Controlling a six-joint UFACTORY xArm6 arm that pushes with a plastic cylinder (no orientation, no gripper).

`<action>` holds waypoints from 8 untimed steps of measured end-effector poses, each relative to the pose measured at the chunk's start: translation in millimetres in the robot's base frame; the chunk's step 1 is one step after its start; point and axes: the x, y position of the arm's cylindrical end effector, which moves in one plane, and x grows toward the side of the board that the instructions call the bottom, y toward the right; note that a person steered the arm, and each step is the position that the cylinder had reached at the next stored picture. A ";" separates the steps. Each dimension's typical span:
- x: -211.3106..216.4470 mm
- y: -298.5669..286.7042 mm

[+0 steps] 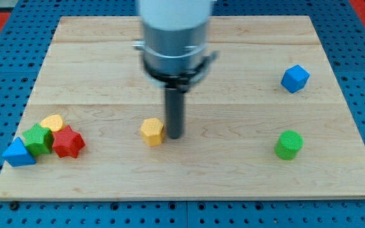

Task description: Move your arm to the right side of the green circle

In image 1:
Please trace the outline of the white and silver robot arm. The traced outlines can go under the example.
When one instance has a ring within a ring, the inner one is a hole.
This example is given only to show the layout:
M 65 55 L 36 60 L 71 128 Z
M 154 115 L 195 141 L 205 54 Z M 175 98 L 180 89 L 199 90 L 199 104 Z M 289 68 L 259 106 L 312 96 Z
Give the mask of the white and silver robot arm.
M 166 89 L 189 91 L 208 74 L 218 57 L 207 52 L 207 29 L 213 0 L 139 0 L 142 51 L 146 73 Z

